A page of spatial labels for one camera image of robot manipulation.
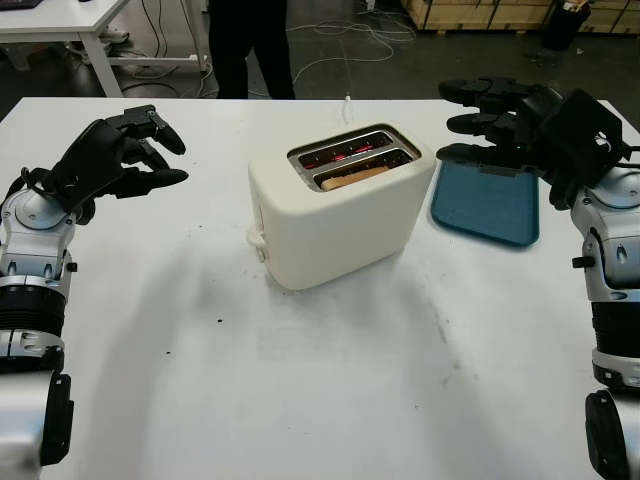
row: blue tray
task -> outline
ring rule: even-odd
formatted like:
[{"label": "blue tray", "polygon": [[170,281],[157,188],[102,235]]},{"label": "blue tray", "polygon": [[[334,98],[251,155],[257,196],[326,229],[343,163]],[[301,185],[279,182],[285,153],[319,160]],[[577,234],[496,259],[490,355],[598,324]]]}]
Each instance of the blue tray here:
[{"label": "blue tray", "polygon": [[538,240],[538,179],[531,174],[500,177],[443,163],[431,202],[443,227],[526,247]]}]

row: white toaster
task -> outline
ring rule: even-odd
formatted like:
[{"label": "white toaster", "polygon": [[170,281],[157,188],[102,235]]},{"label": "white toaster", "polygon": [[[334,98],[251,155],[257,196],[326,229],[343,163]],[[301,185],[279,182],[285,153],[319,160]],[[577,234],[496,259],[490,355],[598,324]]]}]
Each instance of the white toaster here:
[{"label": "white toaster", "polygon": [[389,125],[254,158],[247,239],[285,288],[332,280],[404,247],[435,166]]}]

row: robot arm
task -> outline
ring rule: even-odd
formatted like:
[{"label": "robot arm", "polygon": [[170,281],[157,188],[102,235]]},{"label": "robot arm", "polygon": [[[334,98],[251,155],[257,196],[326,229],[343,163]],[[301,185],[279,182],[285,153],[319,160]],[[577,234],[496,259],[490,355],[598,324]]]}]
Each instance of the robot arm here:
[{"label": "robot arm", "polygon": [[[62,374],[64,309],[77,264],[76,224],[95,215],[96,197],[147,195],[187,178],[149,144],[181,155],[180,137],[153,105],[96,120],[51,171],[22,170],[0,208],[0,478],[38,479],[69,451],[71,379]],[[133,167],[142,163],[150,171]]]},{"label": "robot arm", "polygon": [[495,146],[454,144],[443,161],[513,176],[531,172],[551,185],[550,202],[571,209],[584,238],[583,268],[593,310],[596,380],[608,388],[586,400],[589,457],[608,480],[640,479],[640,165],[622,140],[619,118],[583,91],[566,98],[540,85],[483,78],[440,85],[446,100],[479,113],[450,119],[456,133]]}]

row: floor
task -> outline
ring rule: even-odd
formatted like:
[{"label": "floor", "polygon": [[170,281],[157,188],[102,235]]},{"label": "floor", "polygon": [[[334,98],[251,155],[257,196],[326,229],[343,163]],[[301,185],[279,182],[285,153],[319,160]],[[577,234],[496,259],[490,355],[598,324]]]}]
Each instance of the floor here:
[{"label": "floor", "polygon": [[[158,28],[159,1],[163,2],[162,32],[169,45],[167,55],[182,56],[193,51],[180,3],[167,0],[145,0],[147,11]],[[399,0],[378,0],[378,7],[401,12]],[[367,23],[377,30],[399,31],[410,20],[402,14],[361,15],[362,0],[289,0],[289,25],[312,25],[327,20]],[[202,32],[208,17],[203,15]],[[140,0],[132,0],[113,24],[131,32],[131,41],[119,47],[153,55],[156,39],[145,17]],[[340,33],[340,30],[324,30]],[[540,47],[540,36],[528,33],[455,32],[446,36],[418,33],[391,34],[403,41],[382,45],[370,33],[347,31],[341,35],[321,35],[312,28],[289,33],[292,71],[321,59],[305,70],[296,83],[300,99],[337,99],[349,94],[354,99],[437,98],[440,81],[452,78],[475,78],[482,75],[515,77],[526,83],[545,83],[561,92],[582,88],[613,105],[640,129],[640,40],[634,37],[578,36],[572,47],[553,53]],[[385,61],[345,61],[382,59]],[[102,96],[91,67],[78,57],[60,58],[49,52],[31,58],[29,72],[13,70],[7,60],[0,60],[0,118],[23,96]],[[136,69],[119,68],[117,77],[123,87],[138,84]],[[251,89],[265,92],[255,58],[249,58]],[[162,71],[142,71],[139,75],[157,75]],[[155,82],[173,86],[181,96],[193,96],[200,86],[196,68],[181,68]],[[202,93],[215,90],[213,76]],[[127,90],[127,96],[171,97],[176,93],[162,85],[149,85]]]}]

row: white table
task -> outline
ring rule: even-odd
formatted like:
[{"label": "white table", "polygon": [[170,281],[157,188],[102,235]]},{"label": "white table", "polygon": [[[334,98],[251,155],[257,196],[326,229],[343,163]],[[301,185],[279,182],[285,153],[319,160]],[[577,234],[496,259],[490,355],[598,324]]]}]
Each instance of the white table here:
[{"label": "white table", "polygon": [[[109,59],[100,33],[122,10],[128,0],[43,0],[34,9],[0,12],[0,43],[82,41],[100,85],[108,97],[122,97],[111,65],[183,66],[199,65],[206,70],[204,50],[196,42],[196,58],[112,58]],[[195,7],[186,1],[191,25],[198,28]]]},{"label": "white table", "polygon": [[[345,131],[341,102],[149,101],[182,135],[186,157],[167,158],[191,176],[99,199],[78,228],[63,331],[71,453],[44,480],[599,478],[583,431],[595,340],[571,268],[582,240],[545,185],[527,250],[434,225],[434,182],[404,251],[285,291],[244,239],[247,163],[274,138],[293,148]],[[2,183],[145,102],[23,99],[0,124]],[[434,150],[459,141],[445,120],[463,110],[353,102],[356,120]]]}]

